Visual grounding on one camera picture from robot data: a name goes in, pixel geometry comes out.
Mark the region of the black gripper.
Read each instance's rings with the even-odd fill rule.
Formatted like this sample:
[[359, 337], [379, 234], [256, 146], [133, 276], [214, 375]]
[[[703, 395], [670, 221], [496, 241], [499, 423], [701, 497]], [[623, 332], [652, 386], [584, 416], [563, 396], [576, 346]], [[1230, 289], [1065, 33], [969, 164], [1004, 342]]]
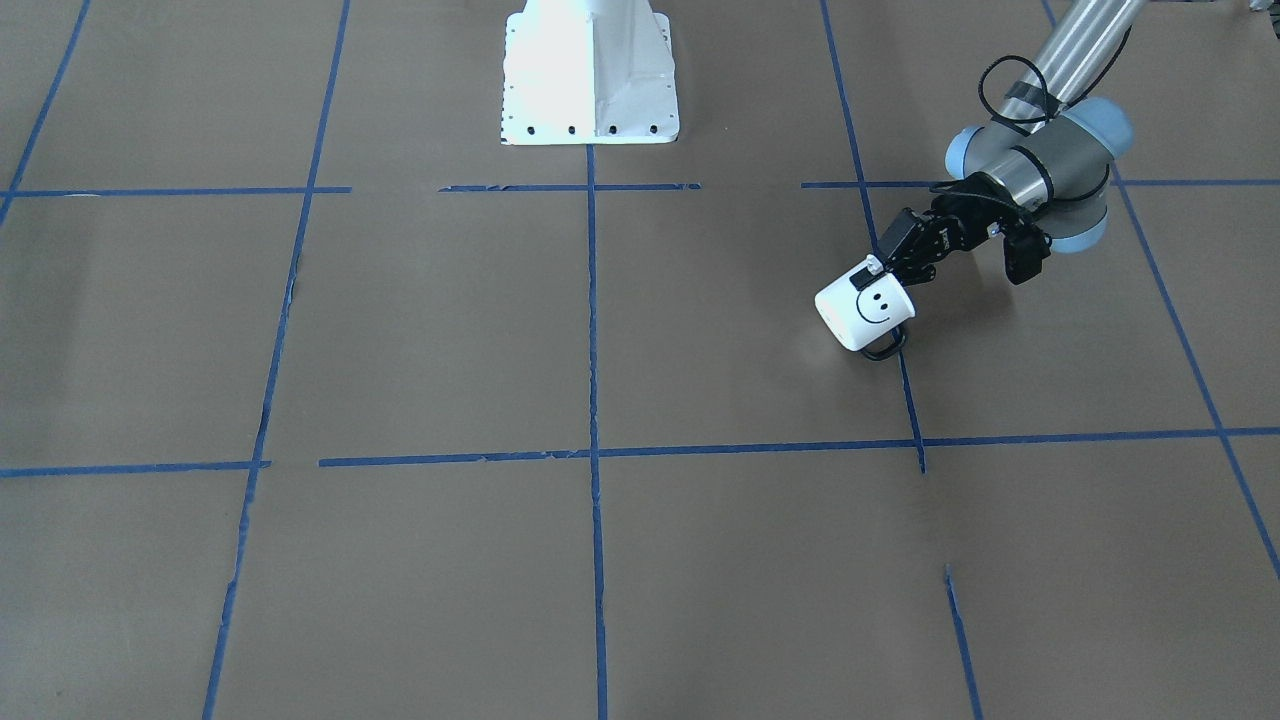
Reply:
[[877, 258], [865, 258], [850, 270], [850, 284], [861, 292], [883, 273], [895, 273], [904, 286], [936, 278], [936, 263], [954, 251], [972, 251], [984, 243], [989, 228], [1006, 231], [1030, 225], [1030, 213], [991, 176], [977, 172], [965, 179], [931, 186], [933, 200], [923, 213], [899, 211], [879, 236]]

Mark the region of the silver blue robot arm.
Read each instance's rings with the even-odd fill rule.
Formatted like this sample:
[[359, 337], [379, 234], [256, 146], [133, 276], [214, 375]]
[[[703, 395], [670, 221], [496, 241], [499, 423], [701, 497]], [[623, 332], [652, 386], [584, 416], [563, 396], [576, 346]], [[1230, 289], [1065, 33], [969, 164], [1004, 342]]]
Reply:
[[934, 279], [936, 264], [997, 234], [1004, 272], [1021, 284], [1052, 252], [1078, 252], [1105, 232], [1106, 188], [1115, 161], [1133, 145], [1126, 113], [1094, 88], [1114, 67], [1143, 5], [1076, 1], [1055, 26], [1000, 108], [950, 143], [948, 178], [933, 183], [924, 211], [904, 209], [881, 237], [879, 252], [850, 286], [884, 277], [902, 286]]

